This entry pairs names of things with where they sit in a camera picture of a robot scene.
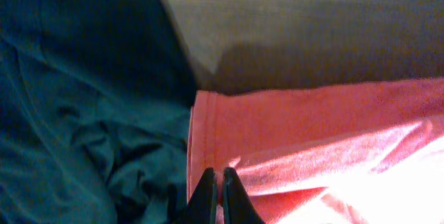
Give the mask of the red t-shirt white print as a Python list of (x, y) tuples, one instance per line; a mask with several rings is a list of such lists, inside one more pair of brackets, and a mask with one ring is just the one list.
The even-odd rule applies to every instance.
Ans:
[(443, 80), (201, 91), (187, 190), (237, 171), (267, 223), (442, 223)]

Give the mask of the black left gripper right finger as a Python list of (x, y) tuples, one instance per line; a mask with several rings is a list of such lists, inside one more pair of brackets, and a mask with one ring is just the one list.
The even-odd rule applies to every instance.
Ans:
[(226, 167), (223, 174), (223, 218), (225, 224), (265, 224), (231, 167)]

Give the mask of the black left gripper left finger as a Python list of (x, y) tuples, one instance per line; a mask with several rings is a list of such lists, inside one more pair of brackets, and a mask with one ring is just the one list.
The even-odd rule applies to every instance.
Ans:
[(187, 206), (173, 224), (215, 224), (218, 189), (213, 168), (204, 170)]

